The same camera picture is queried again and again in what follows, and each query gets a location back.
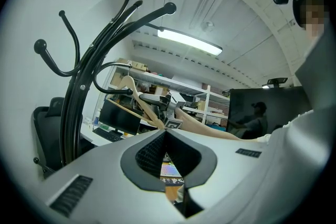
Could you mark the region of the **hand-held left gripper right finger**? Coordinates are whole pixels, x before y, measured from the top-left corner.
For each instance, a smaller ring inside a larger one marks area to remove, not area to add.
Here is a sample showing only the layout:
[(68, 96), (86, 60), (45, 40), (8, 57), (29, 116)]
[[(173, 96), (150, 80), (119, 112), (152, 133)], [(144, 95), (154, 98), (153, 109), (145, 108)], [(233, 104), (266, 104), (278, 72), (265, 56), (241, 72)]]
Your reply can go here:
[(203, 184), (188, 174), (184, 208), (172, 224), (275, 224), (283, 222), (307, 195), (307, 134), (277, 129), (267, 143), (207, 137), (169, 130), (177, 143), (217, 157)]

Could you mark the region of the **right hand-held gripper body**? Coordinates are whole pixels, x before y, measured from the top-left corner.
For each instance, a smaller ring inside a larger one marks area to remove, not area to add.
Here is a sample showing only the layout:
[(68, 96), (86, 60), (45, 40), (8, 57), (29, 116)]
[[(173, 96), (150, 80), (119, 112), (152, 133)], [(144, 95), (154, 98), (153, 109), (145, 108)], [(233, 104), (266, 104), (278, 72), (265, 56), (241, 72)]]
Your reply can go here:
[(182, 125), (182, 120), (175, 117), (175, 109), (183, 109), (185, 100), (179, 92), (170, 91), (166, 96), (159, 96), (160, 119), (168, 129), (178, 129)]

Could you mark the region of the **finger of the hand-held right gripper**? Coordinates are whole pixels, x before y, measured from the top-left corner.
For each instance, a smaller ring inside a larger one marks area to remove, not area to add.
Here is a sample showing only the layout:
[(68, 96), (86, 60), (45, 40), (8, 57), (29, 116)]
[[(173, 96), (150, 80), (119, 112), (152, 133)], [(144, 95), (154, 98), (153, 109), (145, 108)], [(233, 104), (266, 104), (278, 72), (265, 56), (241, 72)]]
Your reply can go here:
[(142, 93), (139, 98), (144, 102), (162, 102), (161, 96), (155, 94)]

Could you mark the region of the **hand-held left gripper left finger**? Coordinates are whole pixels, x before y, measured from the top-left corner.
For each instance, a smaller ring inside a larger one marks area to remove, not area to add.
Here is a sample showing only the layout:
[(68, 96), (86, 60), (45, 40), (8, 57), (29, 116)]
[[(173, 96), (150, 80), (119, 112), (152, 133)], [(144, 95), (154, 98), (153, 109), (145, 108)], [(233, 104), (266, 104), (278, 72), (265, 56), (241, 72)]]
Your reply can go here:
[(135, 156), (164, 131), (96, 147), (43, 182), (43, 202), (75, 224), (179, 224), (185, 217), (167, 199), (159, 178)]

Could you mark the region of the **beige wooden hanger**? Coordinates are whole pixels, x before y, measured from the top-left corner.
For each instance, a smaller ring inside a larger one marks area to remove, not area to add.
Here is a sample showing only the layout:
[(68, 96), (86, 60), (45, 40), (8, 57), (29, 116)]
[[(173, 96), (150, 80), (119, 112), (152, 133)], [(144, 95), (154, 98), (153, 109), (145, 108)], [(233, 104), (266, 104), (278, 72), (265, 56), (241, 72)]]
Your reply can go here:
[(134, 99), (137, 101), (137, 103), (139, 104), (139, 106), (142, 108), (142, 110), (145, 112), (145, 114), (148, 116), (147, 118), (129, 110), (128, 108), (123, 107), (122, 105), (112, 101), (110, 98), (115, 95), (115, 93), (111, 93), (107, 95), (107, 100), (111, 103), (113, 103), (114, 105), (118, 106), (119, 108), (121, 108), (122, 110), (136, 116), (137, 118), (146, 121), (148, 124), (150, 124), (151, 126), (155, 126), (157, 127), (159, 130), (164, 130), (165, 126), (164, 123), (160, 120), (160, 118), (154, 113), (154, 111), (151, 109), (151, 107), (146, 104), (144, 101), (142, 101), (140, 99), (140, 95), (137, 92), (134, 80), (131, 76), (127, 75), (124, 76), (119, 84), (119, 86), (117, 87), (117, 90), (122, 90), (124, 87), (127, 87), (128, 89), (132, 90), (132, 96), (134, 97)]

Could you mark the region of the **black coat rack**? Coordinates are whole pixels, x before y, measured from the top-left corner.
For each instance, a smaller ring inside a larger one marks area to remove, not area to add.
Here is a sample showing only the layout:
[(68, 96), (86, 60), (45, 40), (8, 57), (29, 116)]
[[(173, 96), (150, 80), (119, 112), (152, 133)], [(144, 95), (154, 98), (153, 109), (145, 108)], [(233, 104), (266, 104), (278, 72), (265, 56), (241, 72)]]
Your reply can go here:
[(78, 37), (66, 17), (65, 11), (59, 12), (59, 17), (73, 38), (75, 46), (75, 66), (70, 71), (61, 71), (47, 50), (47, 43), (39, 39), (34, 44), (34, 51), (40, 55), (45, 64), (60, 77), (69, 77), (70, 82), (62, 105), (60, 123), (60, 156), (64, 166), (79, 156), (79, 135), (83, 106), (91, 85), (105, 94), (133, 95), (135, 91), (130, 86), (122, 86), (120, 90), (106, 90), (97, 83), (97, 75), (103, 69), (114, 66), (114, 62), (104, 63), (109, 51), (125, 37), (151, 21), (176, 12), (174, 3), (167, 3), (163, 7), (145, 15), (144, 17), (128, 23), (127, 20), (142, 5), (142, 1), (128, 6), (125, 0), (118, 13), (99, 33), (90, 44), (84, 55), (80, 54)]

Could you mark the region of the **person's right forearm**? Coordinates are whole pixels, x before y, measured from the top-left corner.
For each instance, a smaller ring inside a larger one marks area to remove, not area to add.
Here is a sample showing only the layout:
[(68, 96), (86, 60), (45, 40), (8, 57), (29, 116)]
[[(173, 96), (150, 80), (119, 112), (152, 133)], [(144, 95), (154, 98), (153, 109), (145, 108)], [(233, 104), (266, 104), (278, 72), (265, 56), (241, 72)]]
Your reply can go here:
[(175, 115), (177, 119), (182, 120), (180, 129), (183, 131), (226, 140), (243, 141), (243, 139), (238, 138), (231, 133), (220, 131), (202, 124), (180, 108), (175, 109)]

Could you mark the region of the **white metal shelving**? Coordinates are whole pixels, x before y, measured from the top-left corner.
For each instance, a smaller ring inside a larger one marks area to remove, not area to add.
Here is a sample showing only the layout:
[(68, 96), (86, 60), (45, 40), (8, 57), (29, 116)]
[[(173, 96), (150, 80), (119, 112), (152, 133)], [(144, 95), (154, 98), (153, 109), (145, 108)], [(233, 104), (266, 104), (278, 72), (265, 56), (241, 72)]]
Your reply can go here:
[(229, 98), (212, 92), (210, 86), (202, 89), (186, 82), (123, 66), (111, 67), (104, 85), (108, 89), (116, 89), (126, 75), (133, 78), (138, 90), (148, 86), (155, 89), (156, 94), (163, 94), (164, 91), (178, 92), (186, 100), (183, 110), (203, 124), (216, 123), (226, 126)]

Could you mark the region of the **black computer monitor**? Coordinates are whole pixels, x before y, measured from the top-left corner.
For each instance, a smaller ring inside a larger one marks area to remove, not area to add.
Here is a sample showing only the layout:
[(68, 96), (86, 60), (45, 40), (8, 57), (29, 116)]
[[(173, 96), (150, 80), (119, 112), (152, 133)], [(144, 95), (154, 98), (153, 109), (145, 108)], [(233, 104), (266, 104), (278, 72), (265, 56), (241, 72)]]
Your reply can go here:
[(141, 119), (105, 100), (100, 111), (99, 122), (118, 131), (136, 135)]

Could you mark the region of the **black keyboard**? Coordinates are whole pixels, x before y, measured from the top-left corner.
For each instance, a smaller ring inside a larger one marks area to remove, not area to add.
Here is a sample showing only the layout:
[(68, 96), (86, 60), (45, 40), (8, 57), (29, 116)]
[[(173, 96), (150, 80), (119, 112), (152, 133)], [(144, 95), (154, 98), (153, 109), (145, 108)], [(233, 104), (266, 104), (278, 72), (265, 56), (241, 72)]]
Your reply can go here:
[(106, 130), (103, 130), (101, 128), (96, 128), (93, 130), (93, 132), (100, 136), (100, 137), (103, 137), (104, 139), (110, 141), (110, 142), (117, 142), (117, 141), (121, 141), (123, 140), (122, 138), (122, 134), (120, 132), (117, 132), (117, 131), (106, 131)]

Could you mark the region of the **white desk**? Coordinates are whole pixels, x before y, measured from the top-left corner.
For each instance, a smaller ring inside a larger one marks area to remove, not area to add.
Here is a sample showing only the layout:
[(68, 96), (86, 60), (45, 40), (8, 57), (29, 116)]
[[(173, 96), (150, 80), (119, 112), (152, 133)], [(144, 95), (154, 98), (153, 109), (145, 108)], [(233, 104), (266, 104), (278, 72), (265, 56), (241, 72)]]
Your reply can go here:
[(96, 128), (98, 128), (98, 126), (87, 125), (82, 123), (80, 128), (80, 134), (83, 138), (85, 138), (87, 141), (89, 141), (91, 144), (95, 146), (103, 146), (110, 143), (114, 143), (104, 139), (103, 137), (96, 135), (93, 132), (93, 130)]

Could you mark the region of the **long ceiling light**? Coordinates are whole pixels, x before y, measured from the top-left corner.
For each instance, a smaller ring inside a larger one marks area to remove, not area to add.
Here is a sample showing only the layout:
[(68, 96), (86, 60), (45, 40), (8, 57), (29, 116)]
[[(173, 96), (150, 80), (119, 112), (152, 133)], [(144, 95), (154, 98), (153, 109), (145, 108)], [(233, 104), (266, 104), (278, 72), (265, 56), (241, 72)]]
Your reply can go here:
[(204, 52), (207, 52), (209, 54), (218, 56), (222, 53), (223, 49), (219, 46), (212, 45), (208, 42), (199, 40), (197, 38), (180, 34), (178, 32), (172, 31), (172, 30), (158, 30), (157, 36), (160, 38), (168, 39), (171, 41), (179, 42), (188, 46), (191, 46), (193, 48), (202, 50)]

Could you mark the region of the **black mesh office chair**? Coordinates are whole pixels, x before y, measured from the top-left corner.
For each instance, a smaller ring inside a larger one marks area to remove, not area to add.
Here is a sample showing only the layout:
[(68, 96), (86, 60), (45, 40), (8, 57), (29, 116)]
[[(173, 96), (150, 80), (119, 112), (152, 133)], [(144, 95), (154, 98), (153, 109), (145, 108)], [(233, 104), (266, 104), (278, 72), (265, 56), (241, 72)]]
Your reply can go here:
[(62, 168), (60, 154), (60, 125), (63, 97), (54, 97), (49, 106), (40, 106), (33, 111), (36, 133), (45, 157), (43, 164), (39, 158), (34, 163), (41, 166), (45, 176)]

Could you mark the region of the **large black display panel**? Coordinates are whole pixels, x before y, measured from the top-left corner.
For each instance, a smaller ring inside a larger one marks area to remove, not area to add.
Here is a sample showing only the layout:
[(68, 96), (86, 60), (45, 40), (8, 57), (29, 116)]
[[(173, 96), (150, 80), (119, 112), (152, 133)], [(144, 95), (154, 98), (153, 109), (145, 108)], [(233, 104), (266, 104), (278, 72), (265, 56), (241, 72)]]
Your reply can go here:
[(232, 90), (226, 131), (255, 139), (311, 109), (303, 87)]

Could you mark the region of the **person's white shirt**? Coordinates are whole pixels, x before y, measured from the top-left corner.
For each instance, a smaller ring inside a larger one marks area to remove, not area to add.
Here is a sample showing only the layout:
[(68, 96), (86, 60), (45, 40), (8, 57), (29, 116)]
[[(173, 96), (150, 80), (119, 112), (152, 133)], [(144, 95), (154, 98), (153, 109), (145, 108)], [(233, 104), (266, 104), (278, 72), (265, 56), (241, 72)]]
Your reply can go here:
[(336, 145), (336, 32), (329, 25), (297, 71), (311, 110), (295, 116), (262, 143), (266, 150), (284, 141), (292, 152), (328, 157)]

